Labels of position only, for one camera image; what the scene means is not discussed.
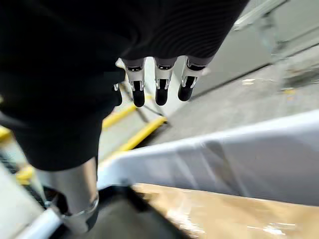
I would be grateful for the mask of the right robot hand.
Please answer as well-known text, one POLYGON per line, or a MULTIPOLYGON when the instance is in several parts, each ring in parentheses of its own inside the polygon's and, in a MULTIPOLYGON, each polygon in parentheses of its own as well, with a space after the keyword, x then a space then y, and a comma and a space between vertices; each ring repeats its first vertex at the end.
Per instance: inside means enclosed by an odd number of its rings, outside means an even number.
POLYGON ((98 215, 103 120, 129 80, 145 102, 145 59, 155 60, 156 103, 185 56, 178 90, 190 99, 247 5, 245 0, 3 0, 0 123, 14 135, 49 204, 75 233, 98 215))

